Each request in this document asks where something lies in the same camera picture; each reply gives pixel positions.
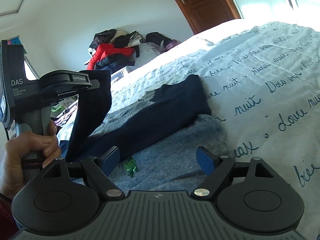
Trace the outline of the red sleeved left forearm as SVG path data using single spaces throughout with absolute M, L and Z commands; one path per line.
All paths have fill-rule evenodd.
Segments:
M 1 240 L 10 239 L 19 231 L 18 226 L 11 213 L 12 200 L 1 194 L 0 229 Z

